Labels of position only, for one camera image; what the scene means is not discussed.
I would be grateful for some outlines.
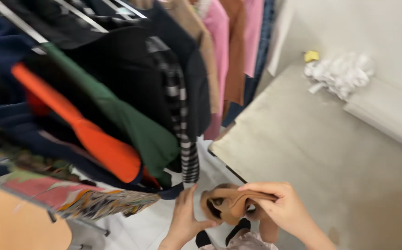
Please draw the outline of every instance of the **white floor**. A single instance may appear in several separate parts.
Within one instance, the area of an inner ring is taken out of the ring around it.
[[[199,206],[202,191],[211,190],[221,183],[243,184],[226,168],[224,163],[207,153],[206,148],[210,143],[211,141],[199,141],[198,143],[201,174],[194,199],[195,217],[198,220],[205,219]],[[174,204],[174,201],[160,200],[129,218],[117,214],[99,220],[98,226],[111,231],[107,238],[95,235],[86,228],[71,225],[74,243],[92,245],[93,250],[156,250],[169,229]],[[208,229],[207,233],[216,246],[225,247],[226,236],[232,228],[224,223],[217,228]],[[257,229],[256,223],[253,223],[252,229]],[[197,249],[195,239],[183,247],[183,250],[194,249]]]

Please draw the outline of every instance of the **yellow object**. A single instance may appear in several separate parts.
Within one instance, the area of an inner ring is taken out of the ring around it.
[[[314,61],[314,60],[320,60],[320,54],[315,51],[315,50],[309,50],[304,54],[304,61],[306,63]]]

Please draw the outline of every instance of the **brown garment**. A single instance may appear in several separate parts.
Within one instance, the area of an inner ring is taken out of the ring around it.
[[[131,0],[137,8],[150,9],[153,0]],[[196,41],[207,70],[209,80],[210,111],[212,114],[220,110],[218,77],[212,37],[204,23],[193,10],[188,0],[167,0],[159,2],[167,13]]]
[[[246,26],[246,10],[243,0],[220,0],[229,16],[229,71],[226,77],[224,92],[227,101],[243,105],[244,101],[244,28]]]
[[[220,184],[212,191],[204,191],[201,196],[200,206],[209,220],[217,225],[226,222],[237,225],[245,215],[253,221],[260,221],[260,234],[264,242],[274,243],[277,235],[277,225],[269,215],[252,198],[276,201],[278,198],[271,195],[251,190],[238,191],[239,186],[234,184]],[[250,205],[255,209],[248,211]]]

